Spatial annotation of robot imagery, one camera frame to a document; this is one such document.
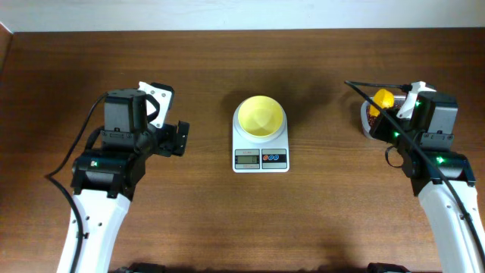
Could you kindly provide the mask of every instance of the wooden tabletop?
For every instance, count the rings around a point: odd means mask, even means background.
[[[484,72],[485,29],[16,33],[0,87],[0,268],[57,268],[69,206],[42,176],[63,159],[99,94],[145,81],[175,89],[167,122],[189,122],[189,142],[182,158],[146,162],[111,269],[388,262],[440,270],[409,179],[387,165],[387,144],[364,137],[362,98],[343,81],[425,80],[456,96],[453,150],[471,162],[483,212]],[[233,112],[253,95],[286,111],[288,173],[231,168]],[[65,187],[70,164],[58,175]]]

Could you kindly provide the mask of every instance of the kitchen scale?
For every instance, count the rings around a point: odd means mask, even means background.
[[[286,114],[274,99],[253,96],[234,112],[233,170],[236,173],[289,170]]]

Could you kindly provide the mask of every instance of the yellow cup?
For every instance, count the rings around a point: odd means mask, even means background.
[[[254,137],[269,137],[283,123],[283,109],[274,99],[253,96],[241,104],[237,115],[241,128]]]

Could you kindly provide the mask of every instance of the yellow object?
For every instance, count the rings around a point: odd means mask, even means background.
[[[246,133],[254,137],[269,137],[280,129],[283,109],[270,97],[253,96],[242,103],[237,118]]]
[[[379,91],[377,91],[376,95],[373,97],[373,100],[382,109],[391,108],[394,106],[394,95],[385,89],[380,89]],[[377,117],[380,112],[379,110],[377,110],[377,108],[371,105],[369,114],[373,117]]]

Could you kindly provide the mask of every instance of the white wall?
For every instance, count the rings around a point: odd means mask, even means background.
[[[485,0],[0,0],[17,31],[485,27]]]

